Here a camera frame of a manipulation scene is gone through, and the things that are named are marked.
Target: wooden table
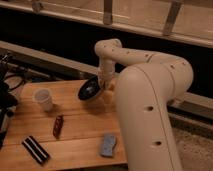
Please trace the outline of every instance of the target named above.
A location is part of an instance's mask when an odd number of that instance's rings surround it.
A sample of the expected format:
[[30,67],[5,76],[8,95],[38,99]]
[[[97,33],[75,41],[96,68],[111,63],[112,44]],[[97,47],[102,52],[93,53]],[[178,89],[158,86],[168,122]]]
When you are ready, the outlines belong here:
[[[4,147],[0,151],[0,170],[62,170],[126,163],[116,117],[113,92],[107,91],[88,102],[78,100],[77,94],[84,81],[59,81],[26,84],[15,116],[10,122]],[[45,113],[33,102],[33,92],[49,88],[54,109]],[[64,115],[60,139],[52,134],[55,117]],[[104,133],[117,137],[114,158],[99,155]],[[21,142],[29,135],[51,155],[40,166]]]

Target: dark background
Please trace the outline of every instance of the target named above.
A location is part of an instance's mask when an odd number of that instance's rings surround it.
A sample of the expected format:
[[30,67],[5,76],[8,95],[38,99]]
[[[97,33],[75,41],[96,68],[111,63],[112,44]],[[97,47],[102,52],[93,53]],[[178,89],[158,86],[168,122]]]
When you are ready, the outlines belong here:
[[94,45],[109,38],[119,38],[127,48],[186,58],[195,74],[190,92],[213,98],[213,49],[0,8],[2,41],[98,66]]

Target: black object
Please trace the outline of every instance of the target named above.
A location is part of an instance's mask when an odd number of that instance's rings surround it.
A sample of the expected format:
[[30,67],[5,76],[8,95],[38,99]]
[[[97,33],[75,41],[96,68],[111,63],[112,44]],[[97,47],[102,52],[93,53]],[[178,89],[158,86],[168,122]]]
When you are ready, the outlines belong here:
[[50,155],[41,147],[33,136],[29,136],[22,141],[22,145],[40,165],[43,165],[50,158]]
[[4,82],[5,75],[8,71],[7,63],[10,58],[11,56],[6,54],[0,62],[0,109],[6,109],[18,104],[16,98],[8,92],[8,84]]
[[98,77],[95,76],[86,81],[78,92],[78,98],[80,100],[88,100],[94,97],[101,90],[98,84]]
[[0,109],[0,149],[7,133],[10,118],[14,113],[10,109]]

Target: striped object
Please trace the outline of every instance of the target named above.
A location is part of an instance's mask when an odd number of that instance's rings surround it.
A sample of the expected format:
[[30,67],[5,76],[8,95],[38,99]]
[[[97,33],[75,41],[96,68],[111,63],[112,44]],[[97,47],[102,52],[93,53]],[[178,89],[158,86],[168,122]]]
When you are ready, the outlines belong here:
[[43,165],[50,158],[50,155],[41,147],[33,136],[29,136],[22,141],[22,145],[40,165]]

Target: wooden tabletop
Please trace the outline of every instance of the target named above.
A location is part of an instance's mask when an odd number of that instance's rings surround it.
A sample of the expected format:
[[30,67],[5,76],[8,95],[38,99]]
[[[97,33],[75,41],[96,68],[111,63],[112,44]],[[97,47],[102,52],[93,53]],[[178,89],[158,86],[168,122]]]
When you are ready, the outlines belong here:
[[[1,170],[62,170],[126,163],[113,91],[82,102],[77,94],[83,83],[58,81],[25,85],[0,151]],[[50,89],[54,103],[51,112],[43,112],[33,102],[33,92],[38,88]],[[61,114],[64,115],[64,125],[57,140],[52,134],[53,125],[56,116]],[[99,155],[105,133],[117,137],[114,158]],[[51,156],[43,166],[37,164],[21,145],[29,135],[35,137]]]

